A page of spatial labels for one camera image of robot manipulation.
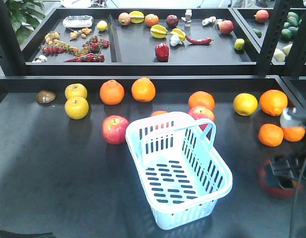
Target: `green vegetable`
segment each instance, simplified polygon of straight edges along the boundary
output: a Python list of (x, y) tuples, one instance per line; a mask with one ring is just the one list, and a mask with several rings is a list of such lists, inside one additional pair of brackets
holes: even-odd
[(280, 38), (283, 41), (289, 41), (291, 39), (292, 35), (293, 34), (292, 34), (292, 32), (289, 29), (283, 29)]
[(288, 21), (286, 21), (284, 23), (283, 29), (289, 28), (290, 26), (291, 26), (291, 24)]
[(252, 29), (254, 33), (257, 35), (257, 37), (261, 38), (262, 37), (262, 32), (260, 30), (257, 30), (255, 28)]
[(298, 20), (295, 17), (289, 16), (287, 17), (287, 21), (291, 24), (291, 26), (298, 27)]
[(300, 18), (299, 16), (297, 15), (297, 13), (293, 12), (293, 11), (289, 11), (288, 14), (287, 14), (287, 18), (289, 16), (293, 16), (294, 18), (296, 18), (296, 20), (298, 21)]
[(294, 39), (295, 36), (297, 35), (298, 27), (291, 26), (288, 29), (292, 32), (292, 39)]

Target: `plastic basket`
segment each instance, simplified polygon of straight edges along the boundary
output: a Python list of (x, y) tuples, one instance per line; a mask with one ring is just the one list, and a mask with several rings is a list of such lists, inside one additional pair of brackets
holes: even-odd
[[(205, 123), (202, 131), (199, 125)], [(217, 200), (231, 190), (231, 171), (213, 147), (215, 132), (211, 120), (194, 120), (183, 112), (128, 126), (126, 141), (160, 228), (169, 230), (210, 215)]]

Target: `apple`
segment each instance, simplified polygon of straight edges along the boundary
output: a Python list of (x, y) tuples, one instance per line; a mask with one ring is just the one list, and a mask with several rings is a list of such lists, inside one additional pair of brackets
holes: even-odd
[[(212, 121), (215, 120), (214, 113), (204, 106), (194, 106), (189, 109), (188, 114), (191, 115), (195, 120), (207, 118)], [(208, 124), (200, 125), (200, 128), (204, 130)]]
[(175, 28), (178, 24), (178, 17), (176, 15), (167, 16), (166, 24), (169, 28)]
[[(258, 183), (261, 186), (261, 188), (264, 191), (266, 191), (269, 195), (275, 198), (287, 198), (287, 197), (293, 196), (295, 194), (295, 188), (297, 185), (296, 181), (289, 181), (292, 183), (292, 187), (289, 187), (289, 188), (281, 187), (281, 185), (269, 186), (266, 183), (265, 166), (269, 163), (270, 163), (270, 160), (266, 160), (260, 165), (259, 170), (258, 170)], [(301, 183), (299, 190), (302, 191), (303, 188), (304, 188), (304, 185)]]
[(127, 26), (131, 22), (131, 17), (127, 12), (123, 12), (119, 15), (118, 21), (120, 22), (121, 25)]
[(72, 97), (65, 103), (66, 114), (75, 120), (84, 118), (88, 114), (89, 105), (85, 98)]
[(219, 25), (222, 34), (230, 34), (233, 31), (233, 23), (230, 20), (224, 20)]
[(125, 142), (125, 131), (129, 124), (128, 119), (118, 115), (105, 118), (102, 122), (102, 135), (105, 141), (113, 145)]
[(81, 83), (73, 83), (65, 88), (65, 97), (70, 99), (73, 97), (87, 98), (87, 89)]

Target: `lemon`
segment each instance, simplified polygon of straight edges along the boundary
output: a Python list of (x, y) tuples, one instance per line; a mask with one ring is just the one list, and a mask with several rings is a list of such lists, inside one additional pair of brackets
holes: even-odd
[(97, 28), (98, 28), (99, 31), (105, 31), (108, 28), (108, 24), (107, 24), (106, 21), (102, 20), (102, 21), (98, 22)]
[(249, 116), (257, 110), (257, 99), (250, 93), (240, 93), (233, 100), (233, 108), (237, 114)]

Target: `white device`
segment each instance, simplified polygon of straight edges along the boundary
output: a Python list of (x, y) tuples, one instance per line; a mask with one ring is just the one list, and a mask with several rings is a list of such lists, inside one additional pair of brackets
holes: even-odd
[(91, 0), (60, 0), (60, 4), (68, 8), (88, 8), (92, 6)]
[(63, 26), (66, 28), (84, 28), (93, 25), (94, 18), (92, 16), (68, 16), (63, 20)]

